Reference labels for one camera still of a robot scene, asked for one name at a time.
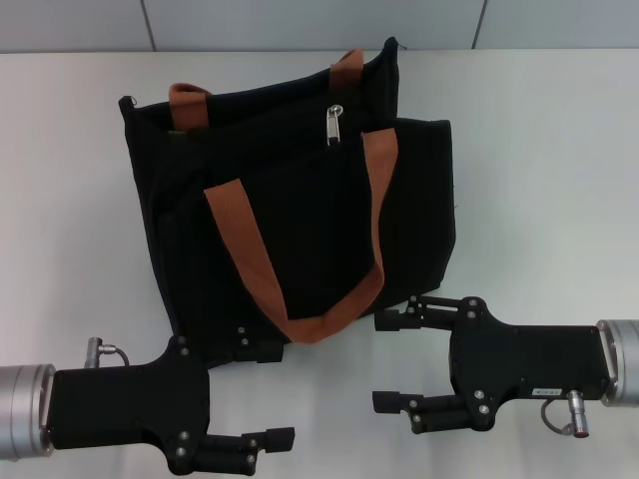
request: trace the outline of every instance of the zipper pull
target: zipper pull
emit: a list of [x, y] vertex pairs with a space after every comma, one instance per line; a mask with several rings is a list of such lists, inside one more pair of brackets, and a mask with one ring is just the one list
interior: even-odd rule
[[338, 117], [343, 112], [341, 105], [333, 105], [326, 110], [326, 142], [328, 145], [339, 143], [339, 121]]

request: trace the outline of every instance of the bag handle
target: bag handle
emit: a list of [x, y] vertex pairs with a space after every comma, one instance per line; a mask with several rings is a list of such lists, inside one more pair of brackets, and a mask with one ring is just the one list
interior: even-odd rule
[[258, 308], [291, 341], [314, 343], [341, 331], [372, 304], [383, 287], [379, 212], [397, 161], [397, 137], [394, 129], [361, 136], [370, 182], [370, 238], [374, 261], [359, 284], [321, 316], [289, 319], [282, 288], [242, 182], [237, 179], [205, 190], [222, 240], [245, 288]]
[[[331, 90], [361, 83], [363, 71], [363, 51], [350, 50], [341, 59], [330, 65], [328, 87]], [[203, 88], [188, 83], [176, 83], [169, 89], [169, 107], [176, 131], [186, 132], [192, 128], [205, 128], [209, 125], [207, 96], [211, 95]]]

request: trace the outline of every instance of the black bracket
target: black bracket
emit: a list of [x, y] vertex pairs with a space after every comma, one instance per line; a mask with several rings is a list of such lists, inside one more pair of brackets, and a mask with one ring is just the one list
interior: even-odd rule
[[176, 475], [251, 476], [259, 451], [293, 448], [293, 428], [214, 436], [209, 419], [208, 368], [186, 338], [173, 337], [149, 364], [56, 372], [47, 428], [56, 449], [153, 444]]
[[205, 359], [209, 369], [230, 362], [256, 362], [258, 364], [282, 362], [284, 343], [281, 341], [258, 341], [257, 344], [253, 345], [252, 342], [242, 343], [242, 341], [250, 341], [246, 337], [234, 338], [234, 340], [237, 344], [224, 338], [224, 340], [210, 341], [209, 344], [203, 345], [207, 351], [211, 351], [208, 352], [208, 357]]
[[375, 412], [406, 411], [412, 432], [487, 431], [511, 399], [565, 399], [577, 390], [600, 399], [610, 381], [594, 326], [517, 326], [498, 321], [479, 297], [412, 296], [406, 311], [375, 314], [377, 331], [429, 327], [451, 331], [453, 395], [424, 397], [374, 392]]

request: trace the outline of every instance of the fabric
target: fabric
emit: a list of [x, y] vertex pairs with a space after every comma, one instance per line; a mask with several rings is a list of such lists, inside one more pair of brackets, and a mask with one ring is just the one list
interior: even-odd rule
[[[358, 87], [363, 72], [363, 52], [351, 50], [330, 66], [328, 87], [337, 90]], [[207, 109], [207, 90], [188, 83], [176, 83], [169, 89], [169, 106], [176, 131], [186, 132], [210, 125]]]
[[[271, 360], [295, 333], [284, 333], [247, 289], [205, 191], [241, 182], [289, 323], [325, 317], [377, 260], [362, 133], [392, 129], [397, 156], [377, 222], [383, 287], [353, 314], [439, 286], [455, 238], [450, 126], [396, 118], [396, 48], [388, 40], [354, 86], [330, 88], [326, 69], [248, 92], [190, 92], [200, 105], [204, 96], [202, 127], [175, 125], [169, 102], [120, 101], [169, 320], [210, 367]], [[335, 104], [343, 106], [337, 149], [325, 136], [326, 108]]]
[[[370, 243], [373, 264], [350, 292], [319, 316], [290, 321], [278, 277], [242, 182], [233, 180], [205, 191], [222, 239], [244, 286], [260, 310], [293, 341], [317, 342], [339, 332], [372, 304], [383, 287], [378, 222], [381, 202], [397, 160], [397, 138], [394, 130], [362, 135], [362, 147], [370, 186]], [[341, 266], [347, 267], [348, 264], [335, 265]]]

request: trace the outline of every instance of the silver cylinder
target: silver cylinder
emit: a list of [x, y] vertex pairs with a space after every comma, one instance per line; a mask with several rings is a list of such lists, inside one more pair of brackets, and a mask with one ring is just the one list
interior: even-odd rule
[[87, 344], [87, 358], [84, 361], [85, 369], [95, 369], [100, 367], [100, 346], [102, 339], [99, 337], [90, 337]]
[[54, 373], [51, 364], [0, 367], [0, 459], [53, 452], [46, 421]]
[[583, 396], [579, 391], [568, 392], [568, 409], [572, 419], [572, 435], [583, 438], [588, 437], [588, 422], [586, 421], [586, 406], [583, 403]]
[[639, 406], [639, 320], [604, 320], [601, 331], [610, 384], [606, 406]]

